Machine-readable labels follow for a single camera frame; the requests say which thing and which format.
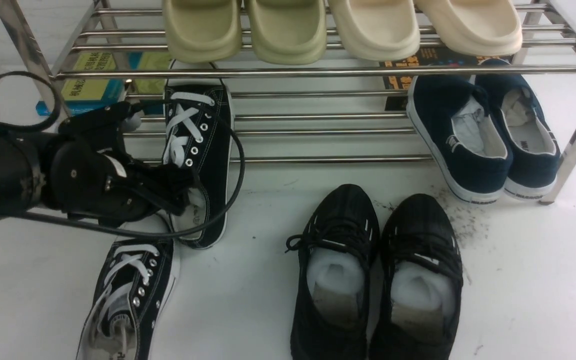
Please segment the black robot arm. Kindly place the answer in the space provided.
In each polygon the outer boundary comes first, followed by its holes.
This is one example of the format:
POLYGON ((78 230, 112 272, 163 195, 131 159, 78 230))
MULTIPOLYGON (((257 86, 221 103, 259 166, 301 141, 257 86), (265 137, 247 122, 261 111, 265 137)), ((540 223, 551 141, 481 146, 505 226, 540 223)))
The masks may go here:
POLYGON ((70 117, 55 133, 0 125, 0 219, 43 207, 118 228, 160 210, 181 215, 199 176, 128 155, 123 131, 135 112, 122 101, 70 117))

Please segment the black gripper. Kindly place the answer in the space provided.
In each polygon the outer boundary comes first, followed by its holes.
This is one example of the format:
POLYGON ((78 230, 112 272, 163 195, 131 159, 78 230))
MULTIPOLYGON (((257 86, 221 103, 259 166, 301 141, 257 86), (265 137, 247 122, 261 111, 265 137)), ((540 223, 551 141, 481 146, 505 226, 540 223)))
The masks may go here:
POLYGON ((158 209, 182 215, 199 174, 177 165, 137 165, 121 127, 133 106, 121 101, 71 116, 57 127, 43 169, 43 207, 119 227, 158 209))

